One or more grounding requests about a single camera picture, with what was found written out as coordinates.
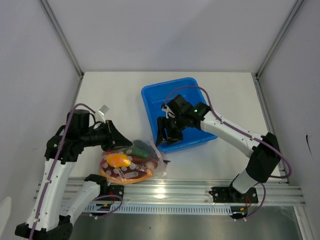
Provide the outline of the clear pink-dotted zip bag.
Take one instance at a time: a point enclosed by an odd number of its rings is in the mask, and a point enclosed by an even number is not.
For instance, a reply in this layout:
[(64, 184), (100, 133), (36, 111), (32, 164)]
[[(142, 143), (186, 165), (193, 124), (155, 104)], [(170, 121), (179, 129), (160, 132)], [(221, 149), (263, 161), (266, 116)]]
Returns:
[(130, 185), (165, 177), (169, 162), (152, 140), (136, 139), (129, 147), (104, 152), (99, 174), (109, 183)]

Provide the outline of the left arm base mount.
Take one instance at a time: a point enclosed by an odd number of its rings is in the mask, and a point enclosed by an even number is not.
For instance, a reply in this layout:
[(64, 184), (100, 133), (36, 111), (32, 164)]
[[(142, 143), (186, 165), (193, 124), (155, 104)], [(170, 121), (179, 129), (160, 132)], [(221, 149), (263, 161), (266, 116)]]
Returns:
[(95, 201), (120, 201), (119, 197), (123, 198), (125, 187), (123, 185), (110, 185), (106, 193), (100, 194)]

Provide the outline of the green cucumber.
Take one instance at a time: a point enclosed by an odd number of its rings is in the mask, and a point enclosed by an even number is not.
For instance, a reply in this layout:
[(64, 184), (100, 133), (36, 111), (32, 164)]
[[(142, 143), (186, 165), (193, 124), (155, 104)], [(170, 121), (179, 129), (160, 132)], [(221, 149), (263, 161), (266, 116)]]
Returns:
[(127, 147), (123, 152), (128, 156), (134, 156), (140, 159), (147, 159), (150, 157), (150, 154), (146, 150), (137, 146)]

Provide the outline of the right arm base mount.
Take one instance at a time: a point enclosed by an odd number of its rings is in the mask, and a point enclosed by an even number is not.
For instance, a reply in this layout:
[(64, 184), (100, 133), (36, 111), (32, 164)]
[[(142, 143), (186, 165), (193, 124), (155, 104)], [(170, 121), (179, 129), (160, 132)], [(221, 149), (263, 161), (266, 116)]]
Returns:
[(249, 188), (246, 193), (239, 193), (231, 186), (214, 186), (208, 192), (214, 203), (232, 203), (232, 204), (257, 204), (258, 194), (254, 187)]

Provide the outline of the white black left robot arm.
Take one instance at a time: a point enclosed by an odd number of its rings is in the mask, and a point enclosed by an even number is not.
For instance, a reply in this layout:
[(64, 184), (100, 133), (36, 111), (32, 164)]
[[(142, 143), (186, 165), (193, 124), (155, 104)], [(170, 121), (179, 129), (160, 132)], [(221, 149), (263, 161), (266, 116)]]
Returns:
[(102, 106), (94, 111), (77, 104), (68, 114), (66, 124), (48, 140), (44, 154), (44, 173), (33, 210), (15, 235), (29, 240), (68, 240), (74, 224), (93, 200), (108, 196), (107, 180), (90, 174), (76, 195), (62, 207), (63, 195), (79, 155), (88, 147), (100, 146), (105, 152), (132, 146), (111, 120), (106, 120)]

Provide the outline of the grey fish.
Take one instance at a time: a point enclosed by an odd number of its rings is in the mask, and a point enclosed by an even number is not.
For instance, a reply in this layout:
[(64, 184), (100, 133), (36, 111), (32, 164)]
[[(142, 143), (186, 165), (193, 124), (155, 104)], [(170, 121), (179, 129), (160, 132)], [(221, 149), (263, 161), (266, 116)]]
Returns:
[(142, 158), (143, 160), (150, 160), (155, 163), (162, 163), (163, 162), (165, 164), (168, 164), (171, 162), (170, 160), (167, 160), (164, 157), (164, 155), (161, 154), (159, 151), (156, 151), (156, 148), (152, 145), (152, 143), (136, 139), (133, 141), (133, 146), (144, 149), (150, 154), (149, 158), (145, 158), (145, 159)]

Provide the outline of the yellow mango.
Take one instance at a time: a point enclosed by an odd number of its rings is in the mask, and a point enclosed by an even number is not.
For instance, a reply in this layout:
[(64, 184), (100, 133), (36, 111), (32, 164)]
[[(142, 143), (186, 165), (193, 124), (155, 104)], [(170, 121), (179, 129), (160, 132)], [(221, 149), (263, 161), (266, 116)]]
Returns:
[(124, 153), (111, 153), (106, 156), (106, 162), (113, 168), (129, 167), (131, 159)]

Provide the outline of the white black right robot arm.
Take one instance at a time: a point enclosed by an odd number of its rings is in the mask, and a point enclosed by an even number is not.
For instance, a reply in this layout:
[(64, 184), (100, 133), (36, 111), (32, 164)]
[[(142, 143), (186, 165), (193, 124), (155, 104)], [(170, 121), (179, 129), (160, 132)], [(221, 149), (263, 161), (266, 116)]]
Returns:
[(161, 108), (165, 115), (157, 118), (156, 146), (178, 143), (184, 139), (183, 130), (195, 128), (221, 138), (248, 158), (246, 168), (234, 178), (228, 189), (228, 196), (234, 202), (245, 198), (251, 187), (265, 183), (281, 160), (274, 134), (260, 135), (234, 125), (203, 102), (192, 105), (179, 94)]

